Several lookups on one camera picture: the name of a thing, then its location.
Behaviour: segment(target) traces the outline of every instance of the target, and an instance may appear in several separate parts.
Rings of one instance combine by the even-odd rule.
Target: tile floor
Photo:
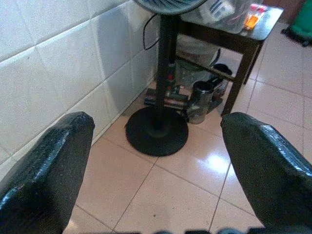
[[[312,48],[284,38],[279,23],[267,39],[250,80],[233,111],[273,125],[312,162]],[[231,51],[220,62],[237,70]],[[246,231],[261,226],[235,176],[219,123],[223,105],[200,125],[189,124],[189,139],[176,154],[150,157],[126,140],[129,116],[142,108],[144,94],[91,148],[72,218],[64,233],[223,227]]]

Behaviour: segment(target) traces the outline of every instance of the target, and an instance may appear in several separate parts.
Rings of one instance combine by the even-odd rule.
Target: power cord
[[[151,46],[147,47],[146,48],[146,44],[145,44],[145,30],[146,30],[146,27],[147,25],[151,22],[151,20],[156,16],[157,14],[154,14],[152,17],[149,18],[149,20],[146,22],[146,24],[144,25],[144,28],[143,28],[143,47],[144,47],[144,50],[149,50],[151,48],[153,48],[158,42],[159,42],[159,39],[157,41],[155,41]]]

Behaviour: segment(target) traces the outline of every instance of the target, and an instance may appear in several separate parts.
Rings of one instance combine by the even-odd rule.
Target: wooden side table
[[[265,39],[276,25],[282,13],[283,9],[281,8],[268,7],[267,11],[252,31],[242,31],[239,34],[232,34],[195,23],[184,21],[179,22],[180,33],[243,54],[235,78],[213,69],[207,64],[198,64],[179,54],[177,55],[178,59],[186,60],[194,65],[200,66],[203,70],[207,70],[219,75],[221,78],[233,82],[222,115],[231,112],[242,84],[246,84],[248,81],[249,75],[254,67]]]

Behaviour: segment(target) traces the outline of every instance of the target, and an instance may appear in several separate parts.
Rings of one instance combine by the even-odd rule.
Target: standing fan
[[[188,126],[185,119],[164,107],[167,86],[175,75],[178,15],[200,6],[206,0],[134,0],[143,8],[160,14],[160,38],[156,104],[135,112],[126,124],[129,143],[151,156],[167,156],[186,143]]]

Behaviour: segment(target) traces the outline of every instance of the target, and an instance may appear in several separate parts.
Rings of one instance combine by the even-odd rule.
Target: white tile wall
[[[0,179],[62,115],[85,111],[97,138],[147,85],[157,50],[139,40],[149,15],[132,0],[0,1]]]

